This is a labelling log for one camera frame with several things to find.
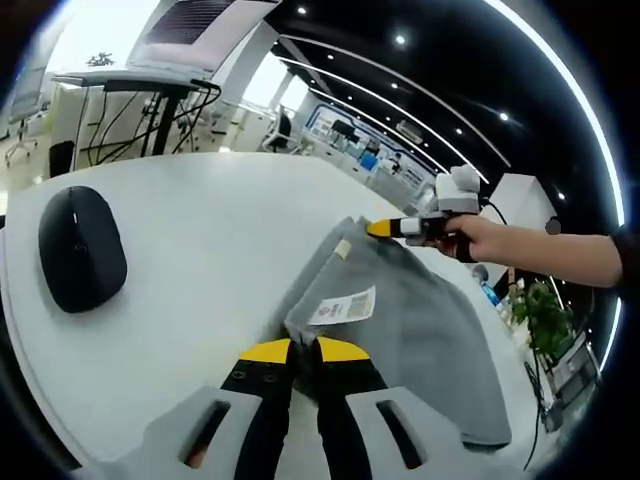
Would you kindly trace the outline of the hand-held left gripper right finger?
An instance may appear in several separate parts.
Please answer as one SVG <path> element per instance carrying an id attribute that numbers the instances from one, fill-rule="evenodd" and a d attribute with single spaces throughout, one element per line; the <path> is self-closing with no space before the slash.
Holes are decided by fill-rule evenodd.
<path id="1" fill-rule="evenodd" d="M 317 425 L 333 479 L 503 479 L 468 451 L 457 427 L 404 387 L 389 388 L 367 352 L 326 337 L 312 344 Z"/>

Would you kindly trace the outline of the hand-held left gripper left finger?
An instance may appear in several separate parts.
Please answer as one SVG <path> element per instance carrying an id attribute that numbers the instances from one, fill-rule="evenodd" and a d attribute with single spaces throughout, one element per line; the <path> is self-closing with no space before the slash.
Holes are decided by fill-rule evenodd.
<path id="1" fill-rule="evenodd" d="M 219 388 L 205 386 L 152 421 L 141 443 L 82 469 L 85 479 L 272 479 L 289 429 L 295 348 L 281 339 L 243 353 Z"/>

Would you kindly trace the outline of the person's right hand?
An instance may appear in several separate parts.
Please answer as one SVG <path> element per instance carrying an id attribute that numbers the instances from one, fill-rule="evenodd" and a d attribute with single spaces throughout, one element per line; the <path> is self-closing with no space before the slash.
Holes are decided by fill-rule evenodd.
<path id="1" fill-rule="evenodd" d="M 500 231 L 500 225 L 482 216 L 453 217 L 444 224 L 444 234 L 436 240 L 435 247 L 459 261 L 488 261 L 495 253 Z"/>

